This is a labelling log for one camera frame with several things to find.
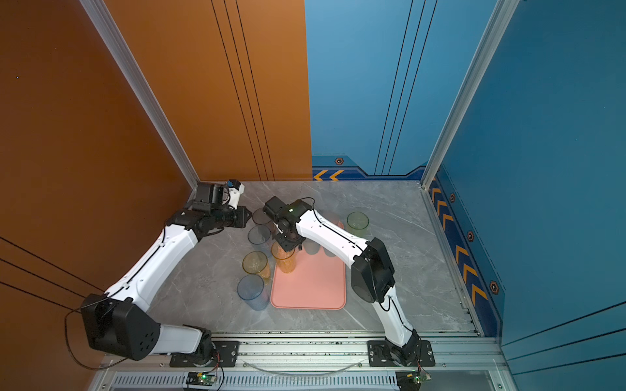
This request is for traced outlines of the smoky grey glass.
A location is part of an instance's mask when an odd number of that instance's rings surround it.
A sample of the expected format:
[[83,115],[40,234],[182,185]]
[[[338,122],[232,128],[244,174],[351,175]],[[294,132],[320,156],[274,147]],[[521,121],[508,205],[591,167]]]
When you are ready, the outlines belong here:
[[270,232],[272,237],[276,234],[276,225],[272,221],[272,219],[265,214],[262,208],[259,208],[254,211],[252,220],[256,226],[265,226]]

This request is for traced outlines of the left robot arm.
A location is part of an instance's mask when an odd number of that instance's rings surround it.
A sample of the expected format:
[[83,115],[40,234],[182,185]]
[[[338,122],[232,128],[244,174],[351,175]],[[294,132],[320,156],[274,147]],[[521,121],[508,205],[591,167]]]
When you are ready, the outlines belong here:
[[93,350],[140,361],[148,355],[179,355],[197,365],[216,356],[209,330],[160,324],[148,315],[171,272],[205,237],[244,228],[252,213],[239,204],[245,186],[201,182],[192,200],[168,218],[153,245],[101,295],[91,294],[79,313]]

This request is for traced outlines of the tall green glass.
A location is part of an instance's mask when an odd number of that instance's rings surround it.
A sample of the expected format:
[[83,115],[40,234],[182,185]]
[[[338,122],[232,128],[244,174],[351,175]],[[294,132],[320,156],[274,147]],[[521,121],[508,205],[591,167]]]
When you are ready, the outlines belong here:
[[355,211],[347,216],[346,229],[354,236],[365,237],[369,223],[369,218],[365,213]]

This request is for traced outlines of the tall yellow glass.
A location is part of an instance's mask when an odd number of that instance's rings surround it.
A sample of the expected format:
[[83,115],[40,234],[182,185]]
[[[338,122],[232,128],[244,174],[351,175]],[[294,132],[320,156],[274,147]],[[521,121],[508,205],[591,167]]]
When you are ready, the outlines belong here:
[[296,249],[286,251],[282,247],[274,242],[271,247],[272,257],[274,257],[278,268],[285,274],[291,273],[295,270],[296,261]]

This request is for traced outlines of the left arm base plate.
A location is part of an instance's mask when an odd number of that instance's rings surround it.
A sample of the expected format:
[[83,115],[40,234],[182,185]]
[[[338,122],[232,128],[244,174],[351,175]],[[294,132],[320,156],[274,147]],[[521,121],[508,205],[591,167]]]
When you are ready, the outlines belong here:
[[239,355],[238,340],[202,342],[192,354],[172,354],[171,368],[234,368]]

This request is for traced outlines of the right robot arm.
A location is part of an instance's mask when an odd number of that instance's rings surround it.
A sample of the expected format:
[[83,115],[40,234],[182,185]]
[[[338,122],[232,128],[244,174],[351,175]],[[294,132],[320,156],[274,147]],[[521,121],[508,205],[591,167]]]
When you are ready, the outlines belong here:
[[350,269],[353,291],[373,305],[383,325],[391,359],[403,367],[419,364],[422,339],[399,303],[395,269],[380,239],[365,239],[345,231],[305,199],[287,204],[274,196],[262,210],[276,226],[276,241],[283,250],[294,250],[309,239],[339,257]]

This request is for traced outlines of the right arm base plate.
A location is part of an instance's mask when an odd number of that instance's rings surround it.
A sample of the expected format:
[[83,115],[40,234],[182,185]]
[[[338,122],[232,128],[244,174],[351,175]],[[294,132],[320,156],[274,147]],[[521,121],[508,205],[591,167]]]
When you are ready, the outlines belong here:
[[392,354],[391,347],[386,340],[369,340],[367,350],[369,366],[372,368],[433,368],[436,365],[435,353],[428,340],[419,340],[415,357],[405,364]]

